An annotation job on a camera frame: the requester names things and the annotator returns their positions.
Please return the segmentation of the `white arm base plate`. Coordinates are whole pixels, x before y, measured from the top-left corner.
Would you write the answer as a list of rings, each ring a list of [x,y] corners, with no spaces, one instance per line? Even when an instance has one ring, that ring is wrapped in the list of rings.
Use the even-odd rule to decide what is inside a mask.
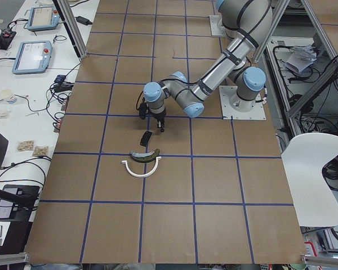
[[[253,101],[243,101],[237,96],[237,86],[219,87],[222,118],[227,120],[266,120],[260,93]]]

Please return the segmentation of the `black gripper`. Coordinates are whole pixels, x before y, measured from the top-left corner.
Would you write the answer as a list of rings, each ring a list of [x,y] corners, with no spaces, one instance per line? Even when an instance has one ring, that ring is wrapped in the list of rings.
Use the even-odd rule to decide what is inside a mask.
[[[157,128],[161,129],[164,128],[164,120],[165,120],[165,116],[166,116],[166,111],[162,111],[160,113],[152,113],[153,118],[155,118],[158,122],[157,124]]]

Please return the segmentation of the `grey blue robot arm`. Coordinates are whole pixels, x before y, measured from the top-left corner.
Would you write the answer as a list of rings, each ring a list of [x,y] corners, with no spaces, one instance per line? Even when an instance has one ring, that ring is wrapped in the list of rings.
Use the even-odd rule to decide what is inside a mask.
[[[238,77],[238,98],[253,101],[265,84],[265,74],[246,67],[247,55],[263,44],[272,23],[270,1],[217,1],[216,8],[230,43],[209,70],[195,83],[177,71],[167,79],[150,82],[143,93],[148,111],[164,131],[165,99],[172,97],[190,118],[204,111],[205,100],[226,78]]]

